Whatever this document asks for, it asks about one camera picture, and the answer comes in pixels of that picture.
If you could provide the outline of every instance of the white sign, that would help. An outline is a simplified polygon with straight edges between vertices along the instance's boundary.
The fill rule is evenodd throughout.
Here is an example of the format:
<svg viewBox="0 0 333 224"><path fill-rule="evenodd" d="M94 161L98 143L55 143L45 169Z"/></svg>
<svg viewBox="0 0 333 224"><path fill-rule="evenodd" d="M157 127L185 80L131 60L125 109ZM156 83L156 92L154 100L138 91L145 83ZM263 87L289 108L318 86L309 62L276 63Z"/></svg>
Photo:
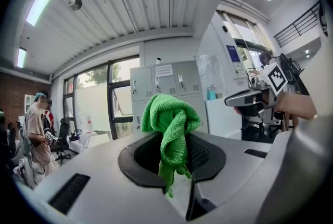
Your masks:
<svg viewBox="0 0 333 224"><path fill-rule="evenodd" d="M173 75L173 70L171 64L155 67L155 77L164 77L172 75Z"/></svg>

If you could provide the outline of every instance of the office chair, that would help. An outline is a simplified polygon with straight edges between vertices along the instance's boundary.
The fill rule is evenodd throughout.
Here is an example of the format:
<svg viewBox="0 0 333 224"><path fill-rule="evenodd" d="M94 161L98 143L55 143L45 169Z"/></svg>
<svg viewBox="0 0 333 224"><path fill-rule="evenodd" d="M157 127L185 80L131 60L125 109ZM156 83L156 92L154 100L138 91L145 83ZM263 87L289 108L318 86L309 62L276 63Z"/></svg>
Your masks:
<svg viewBox="0 0 333 224"><path fill-rule="evenodd" d="M67 136L68 136L68 131L69 131L69 124L68 124L68 119L67 118L62 118L60 120L60 132L59 132L59 137L58 141L55 145L50 146L51 152L56 152L58 157L56 158L56 161L60 160L60 166L62 165L62 161L64 159L70 160L71 155L66 154L64 150L69 149L69 145L67 142Z"/></svg>

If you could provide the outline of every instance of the cabinet handle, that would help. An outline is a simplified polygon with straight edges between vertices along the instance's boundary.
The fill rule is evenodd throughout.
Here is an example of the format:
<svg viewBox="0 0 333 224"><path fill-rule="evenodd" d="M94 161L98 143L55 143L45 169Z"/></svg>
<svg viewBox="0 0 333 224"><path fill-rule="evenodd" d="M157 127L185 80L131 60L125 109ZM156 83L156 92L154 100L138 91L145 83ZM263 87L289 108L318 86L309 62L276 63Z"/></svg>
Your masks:
<svg viewBox="0 0 333 224"><path fill-rule="evenodd" d="M178 82L181 84L182 88L184 88L183 86L183 77L181 74L178 75Z"/></svg>
<svg viewBox="0 0 333 224"><path fill-rule="evenodd" d="M157 88L157 92L160 92L160 88L158 87L159 83L158 83L158 77L155 77L155 86Z"/></svg>
<svg viewBox="0 0 333 224"><path fill-rule="evenodd" d="M136 83L136 80L133 80L133 94L135 94L135 92L136 92L135 83Z"/></svg>

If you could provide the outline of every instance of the microfiber cloth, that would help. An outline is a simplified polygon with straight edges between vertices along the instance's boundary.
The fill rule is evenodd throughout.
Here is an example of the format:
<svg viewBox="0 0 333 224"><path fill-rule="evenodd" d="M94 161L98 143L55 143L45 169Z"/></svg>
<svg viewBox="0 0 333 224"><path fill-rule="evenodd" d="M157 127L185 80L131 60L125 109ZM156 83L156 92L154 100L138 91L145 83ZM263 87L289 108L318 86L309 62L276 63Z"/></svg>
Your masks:
<svg viewBox="0 0 333 224"><path fill-rule="evenodd" d="M163 134L158 175L164 179L166 192L172 197L170 186L175 170L191 177L185 165L188 161L185 135L199 127L200 117L189 104L173 96L157 94L146 105L141 125L141 131L156 130Z"/></svg>

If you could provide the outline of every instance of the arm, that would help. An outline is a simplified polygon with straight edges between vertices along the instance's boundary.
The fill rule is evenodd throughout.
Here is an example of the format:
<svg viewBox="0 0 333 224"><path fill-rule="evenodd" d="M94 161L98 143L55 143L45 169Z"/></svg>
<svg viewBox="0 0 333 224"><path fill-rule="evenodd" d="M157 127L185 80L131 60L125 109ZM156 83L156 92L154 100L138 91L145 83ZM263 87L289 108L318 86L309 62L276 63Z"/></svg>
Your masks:
<svg viewBox="0 0 333 224"><path fill-rule="evenodd" d="M312 119L317 114L310 96L285 92L278 95L275 111L284 111L306 120Z"/></svg>
<svg viewBox="0 0 333 224"><path fill-rule="evenodd" d="M46 137L43 135L37 135L37 134L33 134L33 133L28 133L28 138L30 140L36 140L39 142L46 142Z"/></svg>

